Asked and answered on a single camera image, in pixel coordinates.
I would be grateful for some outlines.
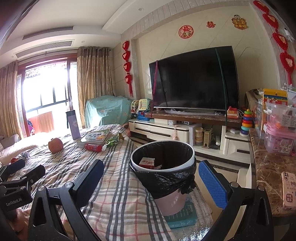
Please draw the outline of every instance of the container lid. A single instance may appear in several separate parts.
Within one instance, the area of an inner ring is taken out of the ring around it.
[[[67,115],[67,116],[73,116],[73,115],[75,115],[75,110],[67,111],[67,112],[66,112],[66,115]]]
[[[290,139],[296,139],[295,132],[286,132],[286,131],[279,131],[275,128],[270,127],[270,125],[266,125],[266,132],[270,135],[277,136],[277,137],[284,137]]]
[[[296,108],[292,107],[292,106],[288,106],[288,105],[283,105],[283,104],[275,104],[275,103],[265,103],[266,108],[267,109],[273,109],[273,108],[285,108],[287,110],[293,110],[294,112],[296,112]]]

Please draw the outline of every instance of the blanket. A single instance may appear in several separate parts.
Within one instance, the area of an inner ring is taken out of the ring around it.
[[[118,125],[106,125],[94,130],[111,128],[113,134],[125,133]],[[81,130],[81,136],[90,129]],[[151,194],[144,188],[129,168],[133,142],[125,136],[119,144],[104,152],[91,152],[78,148],[71,134],[59,137],[64,149],[52,154],[47,145],[29,150],[26,166],[16,172],[12,180],[20,178],[38,165],[46,169],[45,176],[32,186],[32,196],[39,185],[47,188],[62,186],[85,172],[95,159],[103,161],[105,168],[97,188],[87,206],[81,209],[95,233],[102,240],[176,240],[164,217],[157,208]],[[27,218],[31,203],[22,207]],[[58,207],[64,227],[73,240],[77,240],[61,207]]]

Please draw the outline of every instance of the window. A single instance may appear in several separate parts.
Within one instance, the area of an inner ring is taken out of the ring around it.
[[[62,54],[32,60],[18,66],[21,78],[17,95],[26,135],[31,135],[28,120],[52,120],[54,130],[67,129],[66,112],[75,110],[79,127],[81,119],[77,88],[77,54]]]
[[[67,103],[67,61],[26,70],[23,92],[27,113]]]

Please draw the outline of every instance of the red heart decoration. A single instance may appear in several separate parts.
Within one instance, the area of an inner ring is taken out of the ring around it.
[[[127,74],[127,76],[125,76],[124,80],[126,81],[126,83],[129,85],[128,87],[128,92],[130,94],[131,97],[133,97],[133,88],[131,86],[131,81],[132,81],[133,77],[131,76],[130,73]]]
[[[126,72],[129,72],[131,70],[131,62],[126,62],[124,65],[123,65],[123,68]]]
[[[124,50],[128,50],[128,47],[129,47],[129,41],[125,41],[123,44],[122,44],[122,48]]]
[[[133,79],[132,75],[130,73],[125,76],[124,80],[126,81],[127,84],[131,84],[131,80]]]
[[[277,29],[279,27],[279,22],[277,21],[277,19],[274,16],[264,13],[263,18],[266,20],[266,22],[268,22],[275,29]]]
[[[286,38],[278,33],[272,33],[272,36],[274,38],[274,40],[276,41],[276,43],[284,50],[287,51],[288,49],[288,42],[286,40]]]
[[[269,13],[269,9],[260,1],[254,1],[254,5],[265,13]]]
[[[283,64],[285,70],[291,74],[294,71],[295,63],[294,58],[289,55],[287,52],[282,52],[280,54],[281,63]]]
[[[122,54],[122,58],[127,62],[130,55],[131,55],[131,52],[127,50]]]

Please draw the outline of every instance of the sliding glass door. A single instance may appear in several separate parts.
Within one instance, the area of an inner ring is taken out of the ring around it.
[[[77,58],[24,64],[18,72],[21,78],[21,91],[17,94],[18,109],[27,136],[38,132],[69,131],[66,112],[73,109],[81,127]]]

